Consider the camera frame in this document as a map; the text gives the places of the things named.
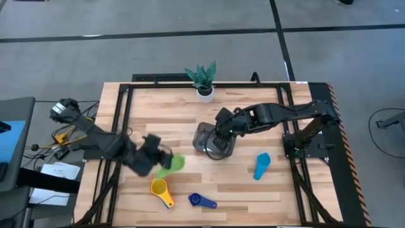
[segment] yellow measuring cup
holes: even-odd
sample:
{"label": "yellow measuring cup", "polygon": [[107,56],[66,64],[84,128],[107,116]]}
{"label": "yellow measuring cup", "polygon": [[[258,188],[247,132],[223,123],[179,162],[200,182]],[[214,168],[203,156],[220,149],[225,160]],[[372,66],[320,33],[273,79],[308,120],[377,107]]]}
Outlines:
{"label": "yellow measuring cup", "polygon": [[175,202],[170,196],[167,182],[164,179],[153,179],[151,184],[151,193],[159,197],[167,208],[175,205]]}

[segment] wooden table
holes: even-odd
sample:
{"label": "wooden table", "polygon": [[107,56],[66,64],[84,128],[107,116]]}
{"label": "wooden table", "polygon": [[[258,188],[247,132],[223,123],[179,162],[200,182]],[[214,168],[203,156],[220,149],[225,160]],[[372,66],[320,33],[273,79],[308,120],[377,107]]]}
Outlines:
{"label": "wooden table", "polygon": [[[106,131],[111,130],[119,85],[115,82],[104,84],[96,124]],[[290,87],[296,105],[312,101],[308,84],[293,82]],[[192,88],[134,89],[128,122],[133,130],[131,140],[141,144],[142,136],[156,134],[174,153],[184,155],[186,161],[181,172],[165,178],[175,201],[171,209],[150,194],[153,173],[159,167],[144,178],[122,167],[113,225],[300,224],[289,160],[282,145],[284,130],[281,124],[266,132],[238,137],[233,155],[225,160],[211,160],[192,147],[197,125],[200,122],[214,124],[214,117],[222,107],[233,110],[256,103],[277,102],[277,92],[271,88],[216,88],[214,100],[209,104],[200,103]],[[118,126],[122,123],[124,106],[121,106]],[[300,129],[309,122],[299,121]],[[253,179],[256,157],[263,152],[270,154],[271,166],[261,180],[256,181]],[[318,158],[307,161],[313,192],[332,216],[342,220],[330,167]],[[85,165],[75,208],[76,219],[81,218],[92,204],[98,165],[97,160]],[[217,201],[218,208],[193,208],[187,199],[191,193]],[[308,201],[304,193],[303,196],[307,220],[311,220]],[[104,202],[102,221],[106,220],[108,201],[109,196]]]}

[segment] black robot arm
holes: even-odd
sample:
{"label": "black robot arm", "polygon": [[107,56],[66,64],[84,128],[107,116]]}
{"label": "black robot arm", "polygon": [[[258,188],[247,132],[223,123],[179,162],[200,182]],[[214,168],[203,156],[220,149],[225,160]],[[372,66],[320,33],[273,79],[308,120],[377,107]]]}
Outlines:
{"label": "black robot arm", "polygon": [[270,130],[279,123],[314,118],[308,126],[294,133],[294,147],[302,149],[311,142],[321,128],[329,122],[339,122],[332,105],[326,101],[312,101],[308,104],[283,106],[276,103],[261,103],[240,109],[232,113],[222,108],[215,117],[215,134],[217,146],[226,139]]}
{"label": "black robot arm", "polygon": [[51,118],[59,123],[75,125],[87,134],[86,141],[97,148],[104,159],[121,162],[141,177],[147,176],[158,163],[167,169],[171,167],[173,155],[169,149],[159,145],[160,137],[149,134],[138,148],[128,136],[105,132],[84,117],[73,99],[61,99],[52,108]]}

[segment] papers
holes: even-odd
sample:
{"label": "papers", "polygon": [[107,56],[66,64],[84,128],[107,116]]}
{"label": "papers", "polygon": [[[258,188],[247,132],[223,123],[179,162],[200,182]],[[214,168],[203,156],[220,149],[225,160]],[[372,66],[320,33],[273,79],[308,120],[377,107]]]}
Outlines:
{"label": "papers", "polygon": [[[74,180],[76,179],[79,171],[80,167],[75,165],[69,165],[63,162],[55,162],[52,165],[44,164],[41,173]],[[66,206],[68,204],[69,196],[69,193],[59,193],[45,189],[34,189],[30,198],[30,203]]]}

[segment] black metal frame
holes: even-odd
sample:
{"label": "black metal frame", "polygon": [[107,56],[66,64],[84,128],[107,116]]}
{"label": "black metal frame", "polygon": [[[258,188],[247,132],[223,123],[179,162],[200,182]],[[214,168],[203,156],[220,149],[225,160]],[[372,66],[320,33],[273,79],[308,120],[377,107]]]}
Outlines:
{"label": "black metal frame", "polygon": [[[284,90],[287,93],[287,99],[289,101],[289,105],[294,105],[294,102],[292,100],[292,93],[290,89],[290,84],[289,83],[261,83],[260,78],[256,72],[253,73],[251,81],[255,81],[256,83],[214,83],[215,87],[218,88],[275,88],[277,90],[277,95],[278,95],[278,102],[281,105],[284,105],[284,100],[283,100],[283,94],[282,90]],[[113,131],[116,132],[116,126],[118,125],[118,118],[121,110],[121,105],[122,105],[122,97],[123,93],[125,91],[128,92],[127,96],[127,101],[125,104],[125,111],[124,111],[124,116],[123,116],[123,125],[122,125],[122,132],[121,134],[126,134],[126,129],[128,127],[128,120],[129,120],[129,115],[130,115],[130,106],[132,103],[132,94],[134,89],[148,89],[148,88],[160,88],[160,89],[165,89],[165,88],[193,88],[191,83],[172,83],[172,84],[159,84],[158,82],[154,82],[153,84],[120,84],[120,90],[118,93],[117,97],[117,105],[115,109],[115,114],[114,114],[114,120],[113,120]],[[298,123],[295,121],[293,122],[294,130],[299,130],[298,128]],[[289,134],[289,126],[287,123],[283,123],[283,128],[285,134]],[[303,181],[304,183],[300,183],[296,178],[294,178],[295,175],[300,175],[298,172],[294,173],[296,169],[296,161],[295,161],[294,156],[290,156],[290,167],[291,167],[291,172],[292,172],[292,177],[293,177],[293,183],[294,183],[294,189],[295,189],[295,194],[297,198],[297,206],[299,210],[299,216],[300,216],[300,221],[301,224],[304,225],[306,221],[306,215],[304,211],[304,206],[302,202],[302,194],[301,194],[301,189],[300,189],[300,184],[305,184],[306,188],[310,193],[312,193],[312,188],[311,188],[311,180],[309,178],[309,172],[308,172],[308,165],[306,163],[306,158],[299,158],[301,160],[301,168],[304,174]],[[104,166],[104,173],[103,173],[103,179],[102,179],[102,189],[106,186],[107,179],[109,176],[109,170],[110,170],[111,162],[107,161],[105,166]],[[120,174],[120,169],[116,168],[115,172],[117,172],[117,175]],[[107,223],[112,224],[113,222],[113,216],[114,216],[114,210],[115,210],[115,203],[116,203],[116,195],[117,195],[117,190],[118,190],[118,179],[116,180],[116,183],[114,184],[112,190],[111,190],[111,197],[110,197],[110,202],[109,202],[109,208],[108,208],[108,214],[107,214]],[[309,197],[309,199],[316,199],[316,196],[312,194],[312,196]],[[311,215],[313,218],[313,222],[318,223],[318,213],[316,211],[316,206],[309,201],[309,205],[311,207]],[[101,208],[98,209],[98,212],[96,214],[96,223],[100,223],[100,218],[101,218]]]}

